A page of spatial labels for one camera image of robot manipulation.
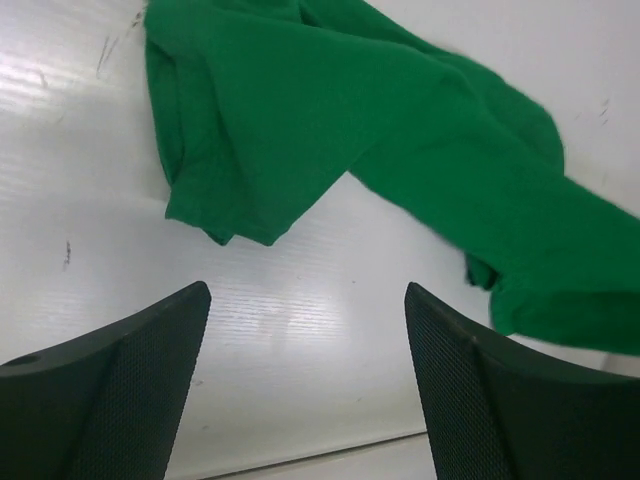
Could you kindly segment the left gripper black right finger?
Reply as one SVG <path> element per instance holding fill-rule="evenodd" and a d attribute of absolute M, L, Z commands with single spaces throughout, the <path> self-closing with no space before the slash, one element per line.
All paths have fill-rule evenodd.
<path fill-rule="evenodd" d="M 437 478 L 638 478 L 638 379 L 528 348 L 417 283 L 404 308 Z"/>

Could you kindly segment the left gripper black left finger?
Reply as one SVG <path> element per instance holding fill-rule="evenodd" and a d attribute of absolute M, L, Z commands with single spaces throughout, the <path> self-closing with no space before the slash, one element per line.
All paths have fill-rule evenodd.
<path fill-rule="evenodd" d="M 164 478 L 210 303 L 198 281 L 2 364 L 2 478 Z"/>

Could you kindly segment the green t shirt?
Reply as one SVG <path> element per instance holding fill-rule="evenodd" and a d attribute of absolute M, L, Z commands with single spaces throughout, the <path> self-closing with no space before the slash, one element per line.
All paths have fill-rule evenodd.
<path fill-rule="evenodd" d="M 363 1 L 152 1 L 168 218 L 274 244 L 344 174 L 461 249 L 502 334 L 635 355 L 639 222 L 550 115 Z"/>

